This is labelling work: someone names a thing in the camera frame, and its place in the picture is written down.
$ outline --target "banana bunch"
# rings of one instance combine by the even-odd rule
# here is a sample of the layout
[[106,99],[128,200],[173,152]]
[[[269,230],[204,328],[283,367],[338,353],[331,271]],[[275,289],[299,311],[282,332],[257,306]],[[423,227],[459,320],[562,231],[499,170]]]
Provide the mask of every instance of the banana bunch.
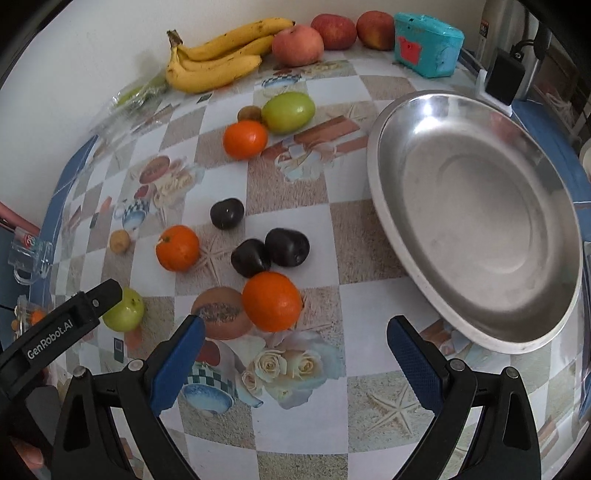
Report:
[[168,31],[168,84],[182,92],[213,90],[257,69],[271,52],[273,35],[294,25],[286,18],[267,18],[243,25],[198,47],[188,48],[176,30]]

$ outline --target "metal tray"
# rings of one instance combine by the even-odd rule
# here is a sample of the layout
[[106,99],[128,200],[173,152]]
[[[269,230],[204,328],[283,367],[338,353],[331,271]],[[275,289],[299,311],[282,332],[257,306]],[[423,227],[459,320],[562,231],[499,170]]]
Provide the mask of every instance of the metal tray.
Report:
[[417,92],[374,123],[368,174],[394,251],[455,328],[502,353],[559,333],[581,285],[579,224],[522,128],[474,99]]

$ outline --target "human hand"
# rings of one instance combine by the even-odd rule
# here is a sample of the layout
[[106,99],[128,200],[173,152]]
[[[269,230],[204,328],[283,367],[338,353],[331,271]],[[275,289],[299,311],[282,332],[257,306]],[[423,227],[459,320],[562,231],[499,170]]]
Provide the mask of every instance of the human hand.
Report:
[[10,440],[27,467],[37,470],[43,466],[44,460],[41,450],[19,439],[11,438]]

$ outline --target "fruit stem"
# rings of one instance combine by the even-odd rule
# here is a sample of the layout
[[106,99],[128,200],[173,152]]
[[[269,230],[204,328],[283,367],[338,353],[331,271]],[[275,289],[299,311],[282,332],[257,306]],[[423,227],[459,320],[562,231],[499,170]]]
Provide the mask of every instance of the fruit stem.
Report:
[[168,35],[168,41],[170,42],[171,48],[183,44],[183,40],[181,40],[181,37],[176,30],[167,30],[166,34]]

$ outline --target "dark plum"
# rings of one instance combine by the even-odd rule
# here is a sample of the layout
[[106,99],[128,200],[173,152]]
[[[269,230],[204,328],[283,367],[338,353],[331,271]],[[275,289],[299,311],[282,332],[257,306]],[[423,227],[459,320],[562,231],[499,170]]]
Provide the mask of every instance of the dark plum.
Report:
[[308,237],[297,230],[274,228],[265,238],[271,260],[280,267],[297,267],[310,253]]
[[226,199],[214,203],[209,210],[209,216],[214,226],[220,230],[230,230],[236,227],[244,217],[244,205],[238,199]]
[[271,259],[265,244],[257,238],[244,240],[232,252],[230,262],[240,275],[251,278],[271,268]]

